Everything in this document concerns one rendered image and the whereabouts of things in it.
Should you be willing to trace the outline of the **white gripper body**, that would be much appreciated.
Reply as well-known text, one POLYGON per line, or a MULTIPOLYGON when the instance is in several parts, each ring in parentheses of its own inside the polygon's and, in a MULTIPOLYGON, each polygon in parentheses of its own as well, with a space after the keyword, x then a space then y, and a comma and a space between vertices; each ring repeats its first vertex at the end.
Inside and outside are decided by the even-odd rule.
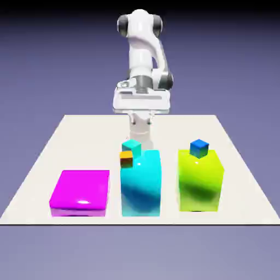
POLYGON ((134 87, 117 88, 113 97, 113 109, 121 113, 130 111, 168 113, 170 109, 170 92, 148 88, 147 93, 137 93, 134 87))

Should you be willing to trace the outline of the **small teal cube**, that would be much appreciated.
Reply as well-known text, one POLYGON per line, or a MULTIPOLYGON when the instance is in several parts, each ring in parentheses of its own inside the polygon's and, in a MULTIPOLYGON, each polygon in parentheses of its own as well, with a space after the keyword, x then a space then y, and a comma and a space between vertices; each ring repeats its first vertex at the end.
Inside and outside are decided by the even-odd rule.
POLYGON ((142 153, 142 144, 134 139, 129 139, 122 143, 122 151, 131 151, 135 158, 140 157, 142 153))

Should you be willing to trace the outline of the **small orange cube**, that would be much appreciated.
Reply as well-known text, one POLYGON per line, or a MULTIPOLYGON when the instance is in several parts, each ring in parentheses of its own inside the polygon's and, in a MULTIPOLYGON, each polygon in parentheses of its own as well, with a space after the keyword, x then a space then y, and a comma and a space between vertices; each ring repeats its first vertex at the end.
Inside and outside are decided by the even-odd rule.
POLYGON ((120 152, 120 167, 121 168, 133 167, 133 153, 131 150, 120 152))

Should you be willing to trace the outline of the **small blue cube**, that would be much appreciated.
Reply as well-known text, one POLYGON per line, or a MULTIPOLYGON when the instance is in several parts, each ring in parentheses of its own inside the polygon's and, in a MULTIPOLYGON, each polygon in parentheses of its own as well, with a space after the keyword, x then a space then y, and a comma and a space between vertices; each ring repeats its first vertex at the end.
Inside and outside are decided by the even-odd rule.
POLYGON ((198 159, 205 157, 208 154, 209 143, 197 139, 190 143, 190 154, 198 159))

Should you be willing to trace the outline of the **large cyan box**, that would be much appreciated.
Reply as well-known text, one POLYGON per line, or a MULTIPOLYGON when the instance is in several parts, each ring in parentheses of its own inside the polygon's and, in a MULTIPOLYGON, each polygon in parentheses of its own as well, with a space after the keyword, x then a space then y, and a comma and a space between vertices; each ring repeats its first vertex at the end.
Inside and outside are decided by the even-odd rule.
POLYGON ((158 217, 161 209, 161 158, 145 150, 133 166, 120 170, 121 212, 124 217, 158 217))

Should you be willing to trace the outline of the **large lime green box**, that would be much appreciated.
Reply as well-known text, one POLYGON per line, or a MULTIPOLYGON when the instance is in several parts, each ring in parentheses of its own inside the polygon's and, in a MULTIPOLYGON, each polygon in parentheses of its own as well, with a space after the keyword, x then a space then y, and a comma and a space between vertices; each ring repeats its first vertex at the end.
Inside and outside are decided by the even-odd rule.
POLYGON ((179 210, 216 212, 219 208, 224 168, 215 152, 202 158, 189 150, 178 151, 179 210))

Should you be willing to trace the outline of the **large magenta box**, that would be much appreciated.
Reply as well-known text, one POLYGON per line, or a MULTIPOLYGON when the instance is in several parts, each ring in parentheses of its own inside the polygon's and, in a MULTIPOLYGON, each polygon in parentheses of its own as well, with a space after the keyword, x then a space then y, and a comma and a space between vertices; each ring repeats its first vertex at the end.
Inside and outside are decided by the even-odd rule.
POLYGON ((53 217, 104 217, 108 170, 64 170, 49 200, 53 217))

